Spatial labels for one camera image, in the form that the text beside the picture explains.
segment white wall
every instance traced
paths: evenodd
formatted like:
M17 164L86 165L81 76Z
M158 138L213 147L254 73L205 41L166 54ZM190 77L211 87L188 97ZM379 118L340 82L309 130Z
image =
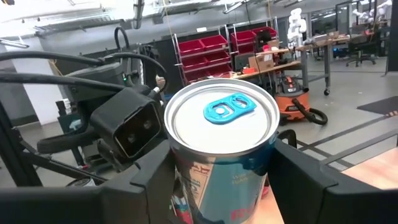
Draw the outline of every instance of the white wall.
M21 50L38 50L43 51L38 37L30 38L24 41L29 45L28 49L18 49L6 46L8 52ZM20 73L38 73L45 75L53 75L48 60L44 59L14 59L12 63L17 72ZM48 124L57 121L58 108L56 101L62 100L60 89L57 85L39 85L24 84L25 91L32 103L33 109L40 121L40 124Z
M334 7L335 4L345 0L306 0L294 6L284 8L283 6L271 5L271 14L263 4L249 5L250 18L252 21L259 19L268 19L270 17L285 17L290 15L290 11L296 7L303 9L303 14L320 9ZM169 17L170 28L173 33L195 31L197 27L221 26L236 22L247 21L246 8L241 6L229 14L223 14L222 11L209 9L200 11L196 14L185 13ZM44 50L60 52L63 54L78 55L90 54L103 51L105 48L114 49L113 31L116 25L96 27L87 29L86 32L76 30L54 34L46 37L42 41ZM127 30L130 43L148 43L152 40L159 40L162 36L170 35L170 29L167 18L164 23L153 25L152 19L143 19L140 29Z
M5 46L0 45L0 53L3 52L7 52L7 49ZM1 61L0 71L15 72L12 60ZM11 121L35 116L33 106L22 84L0 83L0 101Z

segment orange shop vacuum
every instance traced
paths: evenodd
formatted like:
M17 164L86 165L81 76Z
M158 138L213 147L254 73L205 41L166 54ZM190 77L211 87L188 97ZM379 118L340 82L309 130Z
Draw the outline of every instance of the orange shop vacuum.
M287 76L280 79L278 93L275 96L280 111L280 125L304 118L315 124L327 124L328 117L324 112L310 108L308 91L308 88L302 86L293 77Z

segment workbench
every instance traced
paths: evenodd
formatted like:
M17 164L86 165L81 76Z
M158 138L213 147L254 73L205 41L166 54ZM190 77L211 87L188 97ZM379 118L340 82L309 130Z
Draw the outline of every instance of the workbench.
M242 74L238 76L232 76L231 78L238 78L238 79L243 79L243 78L250 78L259 74L264 74L264 73L269 73L269 72L274 72L276 70L282 70L285 68L293 67L295 65L301 65L301 71L302 71L302 76L299 77L299 79L303 80L303 86L304 87L309 87L310 82L314 82L316 80L325 79L325 91L323 92L324 95L329 95L330 94L330 64L331 64L331 57L330 57L330 51L332 50L332 45L336 44L337 42L347 42L349 41L349 37L340 37L336 39L330 39L330 40L325 40L322 41L321 44L317 45L305 45L301 47L296 47L296 51L301 51L301 56L299 60L284 64L284 65L278 65L275 67L272 67L267 70L261 70L260 72L254 72L254 73L249 73L249 74ZM323 47L325 53L325 58L324 58L324 66L325 66L325 74L319 75L313 78L309 78L308 76L308 66L307 66L307 51L317 48L317 47ZM290 49L279 49L279 50L269 50L266 52L259 52L257 55L267 55L267 54L284 54L284 53L294 53Z
M396 189L398 188L397 159L398 142L397 147L393 147L392 149L346 169L341 173L382 190ZM271 188L269 189L268 194L260 200L252 217L252 223L284 223Z

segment cardboard box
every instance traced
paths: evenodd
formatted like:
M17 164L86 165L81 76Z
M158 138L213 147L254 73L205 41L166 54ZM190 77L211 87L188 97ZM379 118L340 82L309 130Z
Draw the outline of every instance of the cardboard box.
M326 34L315 35L315 36L312 37L312 39L313 39L314 42L318 42L318 41L321 41L321 40L327 40L327 39L329 39L329 35L326 35Z
M271 49L272 47L279 48L279 40L268 41L267 45L269 46L269 49Z
M328 36L329 36L329 38L331 38L331 39L337 39L338 36L339 36L339 32L338 32L338 31L330 32L330 33L328 34Z
M274 59L272 54L256 55L255 57L249 57L249 66L261 72L274 67Z
M323 46L325 46L327 44L328 44L327 40L320 40L320 41L316 41L315 42L315 46L317 46L317 47L323 47Z

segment black floor mat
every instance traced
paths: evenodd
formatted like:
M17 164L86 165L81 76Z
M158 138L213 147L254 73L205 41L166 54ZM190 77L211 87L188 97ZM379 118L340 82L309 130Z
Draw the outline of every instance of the black floor mat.
M392 113L391 116L394 116L398 113L398 96L392 96L384 100L362 105L356 109L383 115L390 115Z

